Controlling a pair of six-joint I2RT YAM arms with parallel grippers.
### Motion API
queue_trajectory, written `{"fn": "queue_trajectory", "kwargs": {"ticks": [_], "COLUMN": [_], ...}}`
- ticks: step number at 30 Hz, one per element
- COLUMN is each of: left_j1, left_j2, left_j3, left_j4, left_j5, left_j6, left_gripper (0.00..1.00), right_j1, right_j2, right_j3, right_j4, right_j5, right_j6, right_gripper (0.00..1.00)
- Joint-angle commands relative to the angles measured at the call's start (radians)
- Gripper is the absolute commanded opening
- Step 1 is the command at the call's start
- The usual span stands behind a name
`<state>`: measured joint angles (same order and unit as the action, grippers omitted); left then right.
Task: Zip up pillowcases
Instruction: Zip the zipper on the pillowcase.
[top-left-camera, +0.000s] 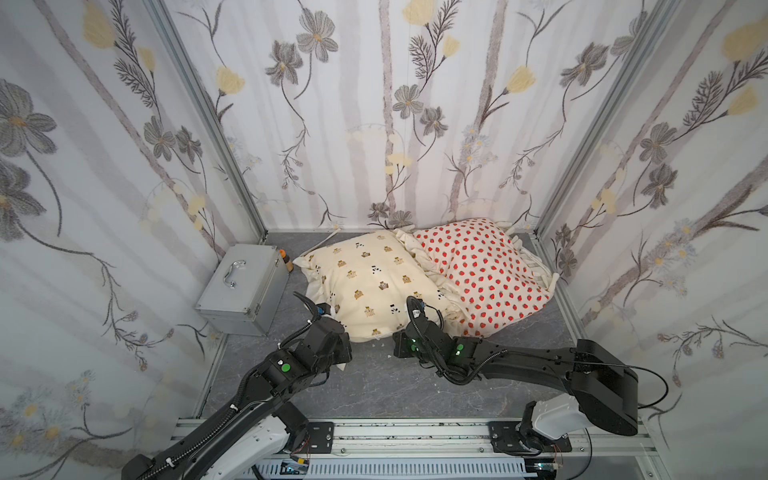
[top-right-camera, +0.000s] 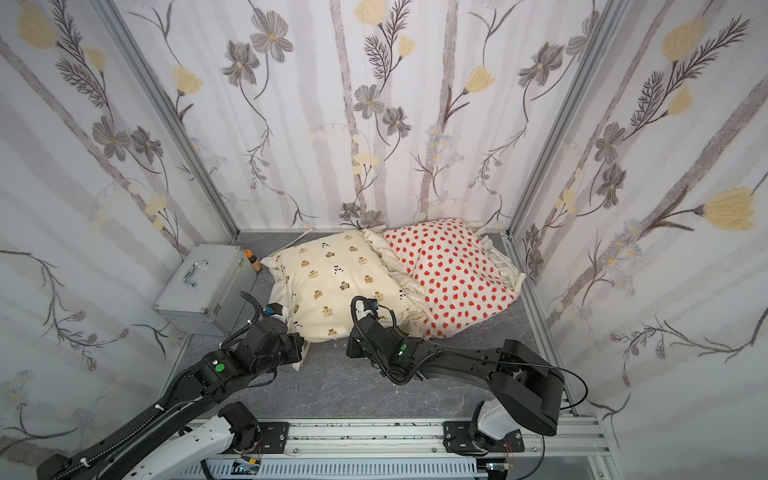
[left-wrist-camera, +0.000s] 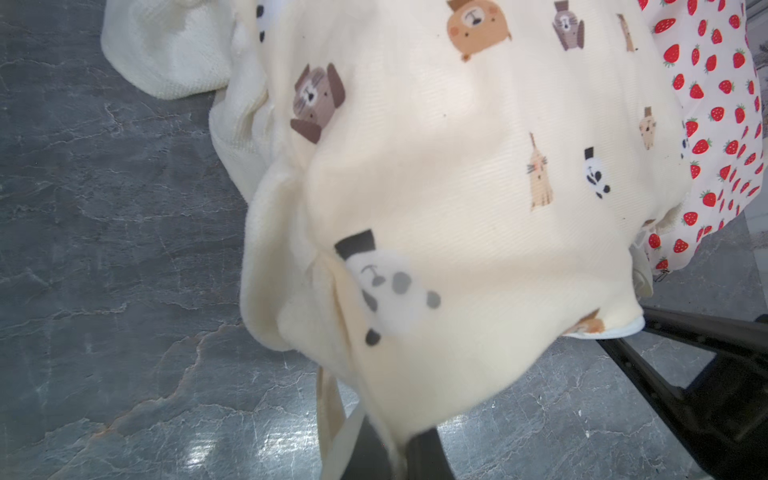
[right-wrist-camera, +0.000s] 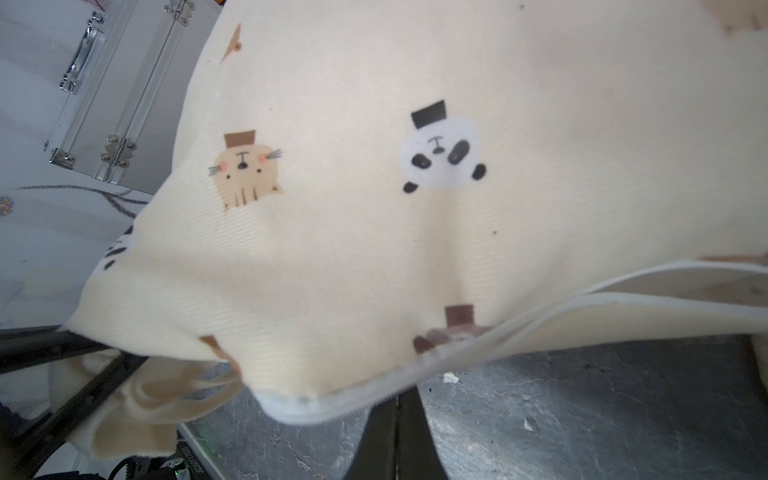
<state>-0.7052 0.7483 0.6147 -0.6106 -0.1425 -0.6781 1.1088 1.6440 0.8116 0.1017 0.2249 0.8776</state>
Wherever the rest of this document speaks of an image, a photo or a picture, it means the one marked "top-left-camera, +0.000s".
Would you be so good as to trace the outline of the cream animal print pillow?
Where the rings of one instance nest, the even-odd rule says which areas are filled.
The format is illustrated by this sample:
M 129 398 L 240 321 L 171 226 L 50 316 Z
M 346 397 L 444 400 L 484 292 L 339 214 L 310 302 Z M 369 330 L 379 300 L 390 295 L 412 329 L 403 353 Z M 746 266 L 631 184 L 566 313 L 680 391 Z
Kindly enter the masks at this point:
M 294 260 L 308 281 L 306 296 L 332 308 L 354 343 L 379 340 L 409 322 L 406 299 L 437 308 L 443 330 L 461 333 L 465 319 L 459 298 L 427 275 L 390 231 L 364 234 L 315 249 Z

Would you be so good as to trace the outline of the strawberry print ruffled pillow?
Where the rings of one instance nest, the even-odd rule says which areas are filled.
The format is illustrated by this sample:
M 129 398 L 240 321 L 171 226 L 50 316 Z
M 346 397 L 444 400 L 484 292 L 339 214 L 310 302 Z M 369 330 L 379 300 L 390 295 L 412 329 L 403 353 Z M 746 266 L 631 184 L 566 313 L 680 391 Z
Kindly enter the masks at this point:
M 560 278 L 518 236 L 486 218 L 398 229 L 395 237 L 459 309 L 440 309 L 451 336 L 487 338 L 530 317 L 553 298 Z

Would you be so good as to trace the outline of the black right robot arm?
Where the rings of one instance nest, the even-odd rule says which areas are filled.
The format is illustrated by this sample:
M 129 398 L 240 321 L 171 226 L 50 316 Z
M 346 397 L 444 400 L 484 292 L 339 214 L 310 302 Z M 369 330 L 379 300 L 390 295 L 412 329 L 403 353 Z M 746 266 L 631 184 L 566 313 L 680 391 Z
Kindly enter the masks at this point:
M 394 356 L 431 365 L 449 383 L 504 379 L 541 385 L 565 401 L 589 424 L 619 436 L 638 433 L 639 366 L 627 365 L 598 343 L 580 339 L 559 349 L 504 346 L 471 337 L 451 337 L 421 311 L 393 335 Z

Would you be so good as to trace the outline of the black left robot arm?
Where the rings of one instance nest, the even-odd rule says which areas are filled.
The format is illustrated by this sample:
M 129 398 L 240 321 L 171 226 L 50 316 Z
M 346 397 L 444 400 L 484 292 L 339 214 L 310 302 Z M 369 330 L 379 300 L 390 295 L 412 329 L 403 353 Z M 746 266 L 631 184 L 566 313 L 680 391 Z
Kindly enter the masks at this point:
M 228 404 L 166 450 L 129 460 L 121 477 L 201 479 L 249 430 L 284 409 L 315 377 L 350 360 L 349 334 L 342 324 L 316 318 L 244 374 Z

